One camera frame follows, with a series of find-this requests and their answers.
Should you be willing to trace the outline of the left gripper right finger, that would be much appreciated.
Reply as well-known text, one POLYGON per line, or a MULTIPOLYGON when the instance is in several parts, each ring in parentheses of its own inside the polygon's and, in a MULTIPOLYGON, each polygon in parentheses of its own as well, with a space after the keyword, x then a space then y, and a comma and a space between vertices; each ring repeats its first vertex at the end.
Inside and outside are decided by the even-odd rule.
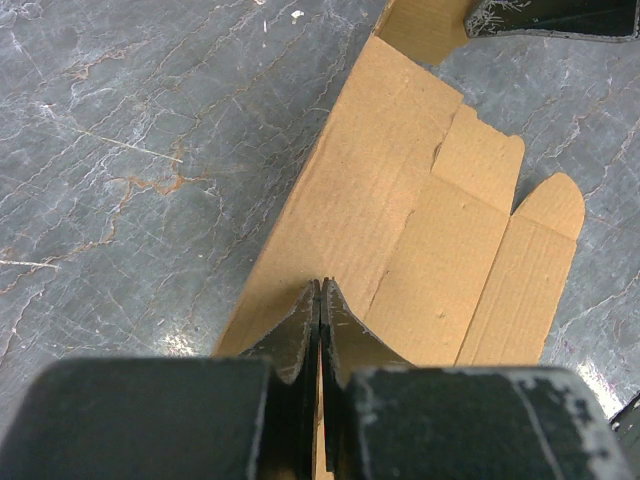
POLYGON ((337 479, 631 479, 593 392, 556 367, 418 367, 320 294, 326 467, 337 479))

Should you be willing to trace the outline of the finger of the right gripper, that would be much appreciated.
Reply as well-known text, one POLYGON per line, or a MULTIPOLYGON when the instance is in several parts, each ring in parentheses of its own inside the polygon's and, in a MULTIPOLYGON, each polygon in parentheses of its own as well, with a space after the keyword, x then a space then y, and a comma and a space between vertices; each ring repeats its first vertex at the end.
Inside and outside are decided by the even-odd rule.
POLYGON ((639 39, 637 0, 490 0, 478 2, 464 19, 470 38, 538 35, 630 42, 639 39))

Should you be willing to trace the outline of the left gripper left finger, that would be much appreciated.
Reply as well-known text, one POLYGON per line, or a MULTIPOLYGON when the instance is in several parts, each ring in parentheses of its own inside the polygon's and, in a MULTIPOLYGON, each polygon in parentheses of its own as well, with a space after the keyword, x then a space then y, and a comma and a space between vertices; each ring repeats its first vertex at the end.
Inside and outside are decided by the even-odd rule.
POLYGON ((310 479, 320 286, 231 357, 80 358, 39 375, 5 479, 310 479))

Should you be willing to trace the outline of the brown cardboard box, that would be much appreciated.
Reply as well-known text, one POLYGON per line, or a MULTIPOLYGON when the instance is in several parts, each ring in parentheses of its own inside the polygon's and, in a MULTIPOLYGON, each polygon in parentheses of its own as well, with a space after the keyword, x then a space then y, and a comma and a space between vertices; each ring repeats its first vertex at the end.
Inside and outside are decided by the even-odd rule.
MULTIPOLYGON (((418 367, 537 366, 584 222, 555 173, 514 200, 525 146, 424 69, 467 1, 391 1, 366 40, 218 343, 241 353, 311 282, 418 367)), ((319 320, 315 473, 326 467, 319 320)))

